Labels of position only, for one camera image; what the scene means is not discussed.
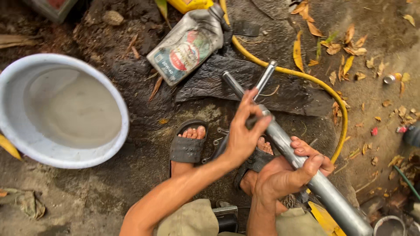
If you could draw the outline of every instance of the red debris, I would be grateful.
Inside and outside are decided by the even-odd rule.
[[[370,131],[370,134],[371,134],[372,136],[376,136],[376,135],[378,134],[378,128],[377,128],[377,127],[373,128],[373,129]]]
[[[407,130],[408,130],[408,128],[407,128],[407,127],[405,127],[405,126],[401,126],[401,127],[398,127],[398,128],[396,129],[396,132],[397,132],[397,133],[405,133]]]

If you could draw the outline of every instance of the black rubber sandal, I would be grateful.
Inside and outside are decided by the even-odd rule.
[[[255,147],[255,150],[251,154],[251,156],[238,169],[238,173],[236,174],[234,179],[235,188],[237,190],[241,189],[239,187],[239,183],[241,182],[242,178],[248,170],[253,170],[259,173],[263,169],[263,167],[272,159],[274,159],[274,155],[271,155],[270,153],[264,152],[258,147]]]
[[[178,134],[183,134],[189,128],[198,129],[199,126],[204,126],[206,135],[203,139],[191,139],[179,137]],[[199,119],[185,121],[180,125],[173,137],[169,155],[169,177],[171,177],[172,166],[171,161],[182,163],[198,163],[200,162],[201,152],[203,151],[204,142],[207,139],[208,124]]]

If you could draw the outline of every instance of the small can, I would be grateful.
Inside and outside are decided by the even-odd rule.
[[[394,73],[391,75],[387,75],[383,78],[383,82],[385,84],[393,84],[396,80],[401,80],[402,75],[400,73]]]

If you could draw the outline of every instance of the wet ground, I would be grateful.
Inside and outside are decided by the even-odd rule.
[[[126,100],[131,118],[129,138],[120,152],[109,161],[93,168],[57,169],[29,158],[25,158],[26,162],[22,163],[8,153],[0,152],[0,187],[33,189],[47,207],[46,215],[35,221],[28,219],[18,209],[0,206],[2,235],[118,234],[128,208],[151,188],[167,179],[168,145],[177,126],[187,119],[200,118],[209,122],[210,130],[203,156],[211,155],[214,150],[212,141],[221,137],[216,129],[228,127],[237,102],[221,99],[229,96],[226,92],[224,97],[205,97],[208,94],[200,96],[192,86],[188,87],[189,81],[176,90],[163,83],[155,99],[147,102],[156,78],[146,80],[153,73],[145,55],[169,31],[152,0],[93,1],[90,10],[84,15],[81,14],[81,21],[81,16],[74,17],[75,19],[71,18],[63,25],[48,22],[20,3],[1,4],[0,33],[41,35],[43,43],[35,47],[1,50],[0,69],[25,55],[40,52],[62,53],[80,58],[104,71],[112,79]],[[350,151],[362,148],[365,142],[373,143],[372,150],[351,160],[342,171],[331,177],[338,189],[354,205],[369,199],[372,196],[369,192],[376,187],[383,187],[382,190],[375,191],[374,194],[378,195],[398,187],[399,178],[392,181],[388,179],[391,169],[387,164],[393,156],[403,154],[408,157],[413,151],[402,144],[402,135],[395,133],[400,119],[389,118],[389,113],[401,105],[407,109],[420,109],[420,81],[417,79],[419,73],[416,70],[420,61],[419,31],[418,27],[412,26],[402,18],[404,14],[411,14],[420,22],[418,6],[418,3],[406,4],[400,0],[310,1],[309,14],[324,34],[338,31],[338,39],[342,39],[350,23],[356,25],[355,38],[368,34],[365,44],[367,55],[356,57],[349,71],[352,76],[361,71],[367,78],[361,81],[337,81],[334,87],[349,98],[347,102],[352,107],[349,111],[348,129],[351,139],[343,147],[341,157],[336,163],[337,169],[346,164],[343,158]],[[317,39],[308,32],[306,23],[299,15],[285,14],[285,5],[274,0],[266,0],[259,7],[269,11],[279,20],[272,20],[266,16],[252,1],[228,1],[231,21],[249,20],[261,25],[259,37],[243,37],[248,42],[261,41],[256,44],[242,43],[251,53],[263,60],[274,59],[282,67],[297,70],[293,62],[292,48],[296,32],[302,29],[304,64],[315,58]],[[105,10],[118,11],[125,18],[124,24],[113,27],[101,22],[101,15]],[[176,14],[173,8],[170,7],[169,12],[170,20],[180,19],[181,16]],[[135,47],[142,55],[140,60],[136,60],[131,52],[127,55],[124,53],[135,34],[139,36]],[[344,51],[336,55],[327,55],[323,48],[320,65],[311,68],[305,66],[305,71],[311,69],[312,75],[327,82],[329,73],[338,70],[342,54],[348,57]],[[220,55],[245,60],[233,49],[227,49]],[[398,84],[383,87],[381,79],[373,78],[375,70],[365,66],[365,60],[374,56],[379,56],[375,61],[376,68],[382,59],[390,63],[385,69],[385,74],[410,73],[412,79],[406,84],[402,98],[399,98]],[[255,68],[249,71],[249,78],[243,77],[244,82],[246,80],[249,85],[254,84],[261,70]],[[237,76],[241,74],[241,70],[232,71]],[[314,109],[313,113],[308,115],[307,111],[297,111],[294,106],[289,106],[291,101],[285,102],[281,98],[285,97],[284,91],[287,89],[313,89],[311,86],[317,86],[275,73],[265,90],[266,94],[274,91],[277,84],[280,84],[282,89],[271,97],[265,97],[264,103],[283,106],[274,113],[286,132],[307,142],[318,139],[314,148],[331,156],[341,130],[341,123],[337,127],[333,124],[332,99],[324,94],[321,105],[326,108]],[[182,89],[196,94],[180,100]],[[392,100],[393,105],[382,107],[381,103],[385,99]],[[296,106],[317,108],[317,105],[311,103],[314,100],[316,99],[302,99]],[[364,111],[361,110],[362,103],[365,103]],[[375,116],[380,116],[382,122],[375,120]],[[162,118],[168,119],[169,122],[159,124],[158,120]],[[363,122],[364,126],[355,127],[355,124],[360,122]],[[370,130],[376,126],[379,128],[379,134],[373,137]],[[371,158],[374,156],[379,158],[376,166],[371,165]],[[355,194],[355,190],[373,179],[371,175],[377,170],[378,180]],[[223,199],[238,206],[249,206],[250,198],[233,189],[234,176],[235,172],[228,173],[195,198],[209,198],[213,204],[218,199]],[[241,208],[240,231],[245,229],[247,215],[248,209]]]

